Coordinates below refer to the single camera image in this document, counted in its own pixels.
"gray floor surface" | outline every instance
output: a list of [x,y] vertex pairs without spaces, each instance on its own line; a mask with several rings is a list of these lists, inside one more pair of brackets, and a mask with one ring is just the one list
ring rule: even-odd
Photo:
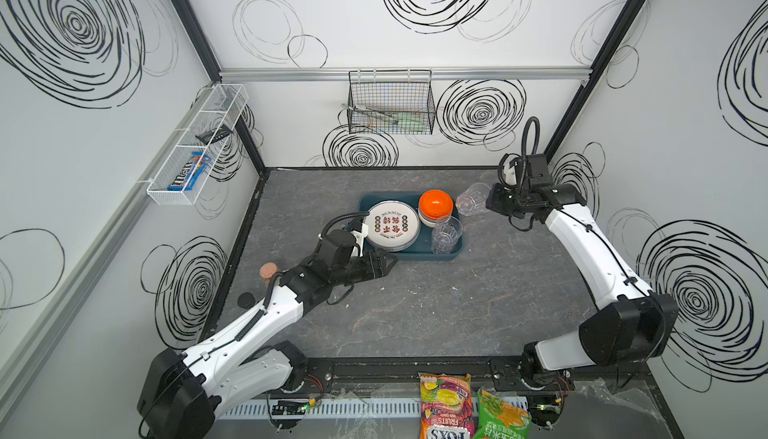
[[[322,227],[357,211],[363,195],[441,189],[456,197],[495,180],[493,170],[274,171],[219,327],[244,312],[236,304],[241,293],[264,297],[264,263],[296,265]],[[318,306],[270,343],[287,339],[313,357],[517,355],[595,312],[576,265],[542,224],[521,233],[495,213],[462,222],[466,246],[453,261],[400,261],[387,277],[358,284],[339,305]]]

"black wire basket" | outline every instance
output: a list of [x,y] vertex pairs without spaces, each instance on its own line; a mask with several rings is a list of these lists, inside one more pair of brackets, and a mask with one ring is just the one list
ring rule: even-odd
[[351,134],[432,134],[437,108],[431,70],[357,70],[349,77]]

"black frame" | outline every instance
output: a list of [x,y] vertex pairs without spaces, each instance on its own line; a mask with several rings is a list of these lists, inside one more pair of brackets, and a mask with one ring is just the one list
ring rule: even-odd
[[[213,50],[208,44],[200,22],[192,9],[189,0],[171,0],[178,12],[179,18],[197,51],[200,61],[213,81],[220,81],[220,72],[218,61]],[[581,109],[589,99],[590,95],[597,87],[600,77],[608,67],[611,58],[618,50],[621,41],[629,30],[630,26],[638,16],[640,9],[646,0],[627,0],[624,8],[610,30],[610,33],[603,43],[598,56],[592,64],[592,74],[589,81],[582,85],[577,91],[571,104],[568,106],[560,124],[549,141],[544,153],[547,161],[551,161],[563,139],[568,134],[574,121],[578,117]],[[204,324],[200,340],[211,337],[218,329],[218,319],[224,308],[224,302],[229,289],[234,280],[237,266],[240,263],[240,257],[243,253],[245,243],[254,222],[254,217],[259,206],[261,194],[264,191],[264,185],[269,178],[270,169],[266,168],[258,149],[256,148],[253,137],[247,131],[242,122],[238,121],[236,125],[238,136],[243,141],[246,151],[254,163],[256,171],[259,173],[260,180],[256,185],[254,195],[251,198],[248,210],[240,231],[237,234],[234,248],[230,254],[229,261],[226,264],[224,276],[219,284],[214,303],[209,310],[208,317]],[[493,169],[492,166],[483,166],[481,169]],[[339,168],[339,167],[299,167],[292,168],[298,170],[347,170],[347,169],[371,169],[388,170],[395,169],[389,167],[374,168]],[[397,169],[477,169],[471,166],[456,167],[414,167]],[[474,386],[482,383],[492,383],[494,388],[499,391],[516,391],[520,395],[542,395],[552,394],[554,386],[548,386],[541,392],[536,392],[525,387],[520,381],[520,375],[517,364],[521,361],[520,356],[463,356],[463,357],[311,357],[309,359],[308,371],[319,377],[323,381],[325,390],[333,391],[334,384],[377,384],[382,383],[408,383],[412,384],[418,378],[419,372],[437,372],[440,374],[471,374]],[[627,377],[633,371],[636,365],[627,366],[627,371],[623,374],[619,372],[618,367],[580,367],[571,373],[571,381],[591,381],[597,377],[602,377],[607,384],[613,384],[616,377]],[[642,365],[635,380],[645,381],[649,387],[652,399],[658,407],[673,437],[682,439],[683,434],[677,426],[664,396],[656,385],[656,381],[651,375],[648,367]]]

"white wire basket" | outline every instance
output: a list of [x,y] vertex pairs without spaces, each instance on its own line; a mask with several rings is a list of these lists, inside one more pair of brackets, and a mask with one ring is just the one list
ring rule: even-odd
[[[214,86],[150,182],[147,194],[155,203],[162,206],[195,204],[221,151],[232,140],[232,135],[237,134],[235,123],[247,100],[243,84]],[[218,133],[227,129],[231,131],[228,136],[215,140]]]

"green snack bag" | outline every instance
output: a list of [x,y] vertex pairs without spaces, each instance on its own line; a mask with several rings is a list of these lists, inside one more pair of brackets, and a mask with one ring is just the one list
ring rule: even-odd
[[490,392],[478,391],[480,428],[472,439],[525,439],[531,415],[508,404]]

